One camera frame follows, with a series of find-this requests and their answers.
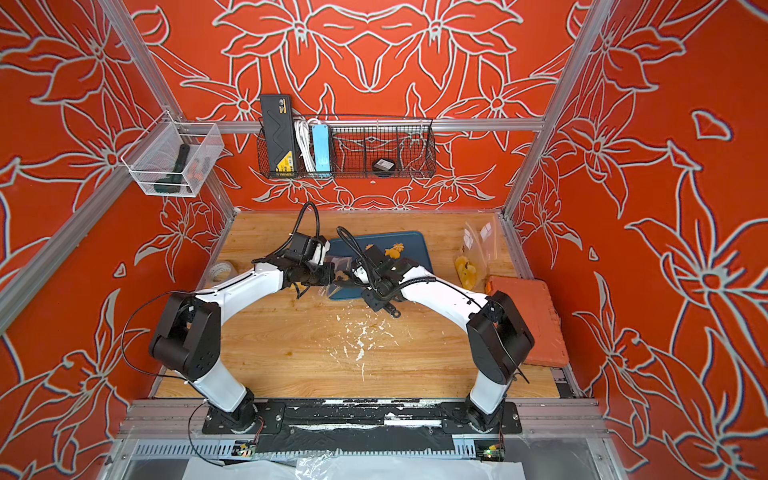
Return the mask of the clear bag yellow dog print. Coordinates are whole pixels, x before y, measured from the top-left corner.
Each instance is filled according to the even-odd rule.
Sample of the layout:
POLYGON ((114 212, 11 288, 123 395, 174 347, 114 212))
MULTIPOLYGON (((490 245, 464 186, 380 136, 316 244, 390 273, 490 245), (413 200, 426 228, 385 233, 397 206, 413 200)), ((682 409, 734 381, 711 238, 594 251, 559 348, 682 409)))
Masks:
POLYGON ((481 249, 488 264, 495 262, 500 251, 500 226, 496 216, 490 219, 479 230, 481 249))

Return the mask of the metal kitchen tongs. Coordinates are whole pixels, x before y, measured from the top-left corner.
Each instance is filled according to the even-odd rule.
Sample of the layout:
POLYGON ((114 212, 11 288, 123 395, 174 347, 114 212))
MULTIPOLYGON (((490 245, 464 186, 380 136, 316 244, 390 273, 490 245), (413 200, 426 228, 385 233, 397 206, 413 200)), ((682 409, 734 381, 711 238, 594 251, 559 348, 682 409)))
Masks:
POLYGON ((399 318, 401 316, 401 312, 391 303, 385 304, 384 310, 393 318, 399 318))

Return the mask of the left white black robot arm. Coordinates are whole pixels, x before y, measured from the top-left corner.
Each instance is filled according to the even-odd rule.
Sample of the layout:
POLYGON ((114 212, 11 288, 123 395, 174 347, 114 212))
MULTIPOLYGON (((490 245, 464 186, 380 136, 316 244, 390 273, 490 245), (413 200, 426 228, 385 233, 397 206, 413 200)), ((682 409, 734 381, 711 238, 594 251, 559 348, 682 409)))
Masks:
POLYGON ((245 308, 292 288, 298 298, 334 279, 313 202, 305 203, 287 240, 245 273, 206 290, 172 293, 149 343, 150 356, 200 393, 233 430, 255 421, 252 391, 221 360, 222 327, 245 308))

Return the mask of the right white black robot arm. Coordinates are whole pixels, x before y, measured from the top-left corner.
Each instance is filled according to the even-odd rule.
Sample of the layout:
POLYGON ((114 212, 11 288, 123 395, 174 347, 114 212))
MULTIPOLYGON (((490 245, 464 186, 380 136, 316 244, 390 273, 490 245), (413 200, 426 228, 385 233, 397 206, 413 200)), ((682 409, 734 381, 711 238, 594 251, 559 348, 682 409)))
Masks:
POLYGON ((500 429, 507 391, 535 345, 534 336, 512 298, 472 292, 443 280, 418 262, 393 259, 376 246, 363 248, 346 228, 339 239, 353 252, 354 261, 339 286, 361 289, 373 311, 397 318, 395 304, 410 301, 429 308, 466 332, 472 360, 478 370, 465 400, 465 421, 480 433, 500 429))

